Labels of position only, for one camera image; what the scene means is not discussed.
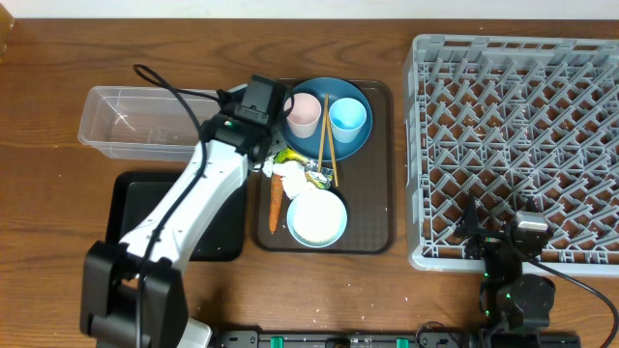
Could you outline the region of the orange carrot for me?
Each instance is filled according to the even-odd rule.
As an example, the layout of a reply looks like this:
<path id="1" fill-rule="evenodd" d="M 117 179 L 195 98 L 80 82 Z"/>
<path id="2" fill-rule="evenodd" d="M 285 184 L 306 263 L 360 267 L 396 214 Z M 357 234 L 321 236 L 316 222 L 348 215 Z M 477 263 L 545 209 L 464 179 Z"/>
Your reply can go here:
<path id="1" fill-rule="evenodd" d="M 274 234 L 278 228 L 280 208 L 284 196 L 282 176 L 277 174 L 272 175 L 270 193 L 269 230 Z"/>

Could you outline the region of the white tissue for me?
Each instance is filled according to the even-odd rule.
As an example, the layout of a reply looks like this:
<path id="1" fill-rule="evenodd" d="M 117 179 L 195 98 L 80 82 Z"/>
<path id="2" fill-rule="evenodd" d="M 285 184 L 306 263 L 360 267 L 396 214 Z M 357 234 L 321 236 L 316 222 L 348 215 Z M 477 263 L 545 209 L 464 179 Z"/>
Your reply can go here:
<path id="1" fill-rule="evenodd" d="M 297 161 L 275 163 L 273 173 L 281 176 L 284 193 L 290 200 L 299 194 L 316 189 L 315 184 L 307 179 L 305 167 Z"/>

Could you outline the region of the yellow green snack wrapper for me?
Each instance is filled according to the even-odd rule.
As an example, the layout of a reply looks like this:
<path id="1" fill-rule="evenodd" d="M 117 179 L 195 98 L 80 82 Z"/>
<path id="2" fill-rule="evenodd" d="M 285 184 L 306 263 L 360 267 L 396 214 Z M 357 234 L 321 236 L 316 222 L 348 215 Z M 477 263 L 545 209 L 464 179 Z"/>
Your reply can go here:
<path id="1" fill-rule="evenodd" d="M 307 180 L 313 183 L 318 189 L 328 189 L 334 179 L 334 170 L 319 164 L 316 159 L 309 159 L 300 153 L 286 148 L 278 152 L 274 157 L 274 163 L 282 164 L 289 161 L 300 163 L 305 172 Z"/>

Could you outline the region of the white paper napkin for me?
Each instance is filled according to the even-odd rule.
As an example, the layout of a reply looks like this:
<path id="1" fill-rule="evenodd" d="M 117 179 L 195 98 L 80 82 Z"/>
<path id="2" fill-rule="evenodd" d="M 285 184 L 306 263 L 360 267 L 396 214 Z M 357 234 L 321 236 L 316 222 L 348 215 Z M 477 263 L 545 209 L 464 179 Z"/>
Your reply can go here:
<path id="1" fill-rule="evenodd" d="M 266 159 L 264 164 L 262 165 L 262 173 L 267 178 L 271 178 L 273 175 L 273 167 L 274 167 L 274 161 L 272 159 Z"/>

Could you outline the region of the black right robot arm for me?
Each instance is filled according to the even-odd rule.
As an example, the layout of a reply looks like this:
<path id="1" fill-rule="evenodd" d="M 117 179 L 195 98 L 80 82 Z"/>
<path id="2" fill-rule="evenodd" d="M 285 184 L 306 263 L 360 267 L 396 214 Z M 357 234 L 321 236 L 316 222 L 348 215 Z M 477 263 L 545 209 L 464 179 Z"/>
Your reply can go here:
<path id="1" fill-rule="evenodd" d="M 555 285 L 523 271 L 523 264 L 540 255 L 551 236 L 549 223 L 532 201 L 510 222 L 491 230 L 480 223 L 477 199 L 470 194 L 455 235 L 466 241 L 467 257 L 484 262 L 480 310 L 488 318 L 482 333 L 486 344 L 501 335 L 534 335 L 549 326 Z"/>

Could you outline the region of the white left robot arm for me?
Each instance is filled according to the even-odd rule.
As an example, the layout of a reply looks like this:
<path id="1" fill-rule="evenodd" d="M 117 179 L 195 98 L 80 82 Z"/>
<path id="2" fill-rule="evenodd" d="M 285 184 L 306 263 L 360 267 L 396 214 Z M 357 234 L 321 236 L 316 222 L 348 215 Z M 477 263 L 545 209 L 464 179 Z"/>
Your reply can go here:
<path id="1" fill-rule="evenodd" d="M 205 347 L 183 276 L 221 206 L 263 162 L 278 112 L 219 112 L 200 127 L 188 166 L 155 209 L 116 243 L 87 251 L 79 328 L 112 347 Z"/>

